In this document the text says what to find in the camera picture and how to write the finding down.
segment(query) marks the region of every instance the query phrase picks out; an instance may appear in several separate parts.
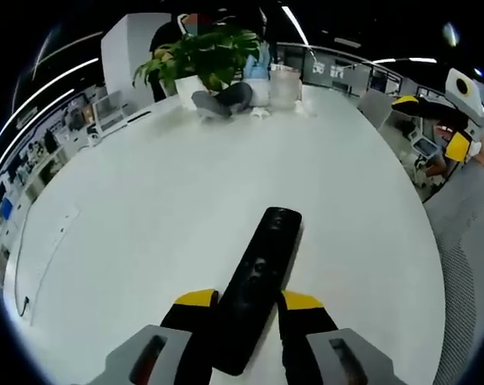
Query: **white table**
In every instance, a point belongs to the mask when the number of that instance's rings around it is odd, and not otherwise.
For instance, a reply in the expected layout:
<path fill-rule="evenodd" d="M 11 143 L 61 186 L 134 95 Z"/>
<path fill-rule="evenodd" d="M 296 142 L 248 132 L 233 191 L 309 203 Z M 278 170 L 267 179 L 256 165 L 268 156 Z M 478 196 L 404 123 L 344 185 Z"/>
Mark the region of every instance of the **white table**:
<path fill-rule="evenodd" d="M 316 117 L 203 123 L 167 99 L 151 108 L 169 112 L 81 151 L 55 176 L 31 209 L 17 288 L 20 302 L 35 295 L 52 255 L 47 234 L 77 208 L 25 317 L 32 326 L 17 319 L 51 378 L 86 383 L 177 297 L 222 292 L 264 210 L 277 205 L 303 214 L 288 289 L 317 297 L 340 328 L 391 357 L 408 385 L 432 383 L 445 299 L 425 211 L 392 150 L 342 95 L 304 91 Z M 246 372 L 215 371 L 211 383 L 284 384 L 281 352 L 274 319 Z"/>

